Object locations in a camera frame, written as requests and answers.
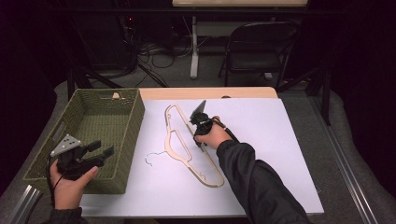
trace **person's hand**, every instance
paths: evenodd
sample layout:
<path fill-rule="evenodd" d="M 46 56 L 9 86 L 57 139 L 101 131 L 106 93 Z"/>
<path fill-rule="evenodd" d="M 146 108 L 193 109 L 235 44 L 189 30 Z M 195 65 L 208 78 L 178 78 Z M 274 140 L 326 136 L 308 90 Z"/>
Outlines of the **person's hand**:
<path fill-rule="evenodd" d="M 55 186 L 62 176 L 58 172 L 57 163 L 58 160 L 56 160 L 50 167 L 52 186 Z M 79 203 L 81 202 L 85 186 L 96 176 L 98 171 L 99 168 L 94 166 L 90 171 L 76 181 L 62 178 L 54 190 L 55 209 L 63 210 L 79 208 Z"/>
<path fill-rule="evenodd" d="M 213 119 L 220 121 L 220 118 L 215 116 Z M 197 142 L 205 143 L 208 146 L 218 149 L 219 145 L 226 141 L 232 140 L 231 136 L 228 135 L 217 123 L 213 122 L 212 129 L 206 135 L 196 135 L 194 139 Z"/>

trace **table leg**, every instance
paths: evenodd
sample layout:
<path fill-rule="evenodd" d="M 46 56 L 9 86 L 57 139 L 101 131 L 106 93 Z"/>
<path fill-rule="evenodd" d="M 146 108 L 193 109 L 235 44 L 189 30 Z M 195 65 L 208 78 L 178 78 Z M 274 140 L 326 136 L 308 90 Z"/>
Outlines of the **table leg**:
<path fill-rule="evenodd" d="M 196 17 L 192 17 L 192 59 L 190 78 L 198 77 L 198 46 L 197 46 L 197 26 Z"/>

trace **finger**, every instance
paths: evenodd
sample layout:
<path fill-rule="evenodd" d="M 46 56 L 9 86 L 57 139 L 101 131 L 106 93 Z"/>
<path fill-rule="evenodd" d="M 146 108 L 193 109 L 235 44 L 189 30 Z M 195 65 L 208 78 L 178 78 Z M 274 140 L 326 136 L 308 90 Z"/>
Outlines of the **finger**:
<path fill-rule="evenodd" d="M 216 119 L 216 120 L 220 121 L 220 117 L 219 116 L 215 116 L 212 119 Z"/>
<path fill-rule="evenodd" d="M 195 141 L 197 141 L 197 142 L 202 142 L 202 138 L 203 138 L 203 135 L 195 135 L 195 136 L 194 136 L 194 139 L 195 139 Z"/>
<path fill-rule="evenodd" d="M 50 176 L 51 176 L 53 181 L 58 180 L 59 178 L 61 178 L 61 174 L 59 174 L 58 166 L 56 164 L 58 164 L 58 159 L 55 160 L 53 162 L 53 164 L 51 165 L 51 167 L 49 168 Z"/>
<path fill-rule="evenodd" d="M 97 166 L 93 166 L 91 170 L 85 173 L 82 177 L 76 180 L 76 184 L 81 188 L 85 188 L 85 186 L 96 177 L 99 172 L 99 168 Z"/>

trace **person's left hand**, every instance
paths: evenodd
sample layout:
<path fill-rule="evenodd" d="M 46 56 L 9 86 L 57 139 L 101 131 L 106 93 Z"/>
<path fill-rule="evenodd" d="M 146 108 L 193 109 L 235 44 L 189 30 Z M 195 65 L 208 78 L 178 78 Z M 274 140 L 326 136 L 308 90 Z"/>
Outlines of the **person's left hand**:
<path fill-rule="evenodd" d="M 56 160 L 50 167 L 50 176 L 52 186 L 55 186 L 58 180 L 61 178 L 61 174 L 58 172 L 58 166 L 56 165 L 58 160 Z M 76 209 L 79 208 L 79 203 L 81 202 L 82 193 L 85 186 L 94 178 L 98 173 L 99 168 L 94 166 L 80 177 L 78 180 L 67 180 L 61 179 L 54 190 L 55 194 L 55 209 Z"/>

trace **person's right hand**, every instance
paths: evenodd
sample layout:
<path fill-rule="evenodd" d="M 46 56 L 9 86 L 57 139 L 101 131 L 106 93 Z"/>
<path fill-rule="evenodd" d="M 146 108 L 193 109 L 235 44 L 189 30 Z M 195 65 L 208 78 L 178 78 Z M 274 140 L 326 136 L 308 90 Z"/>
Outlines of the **person's right hand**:
<path fill-rule="evenodd" d="M 220 121 L 218 116 L 215 116 L 213 119 Z M 196 135 L 194 139 L 197 142 L 205 143 L 214 149 L 218 149 L 222 142 L 232 140 L 231 136 L 228 135 L 216 122 L 213 122 L 212 129 L 208 134 Z"/>

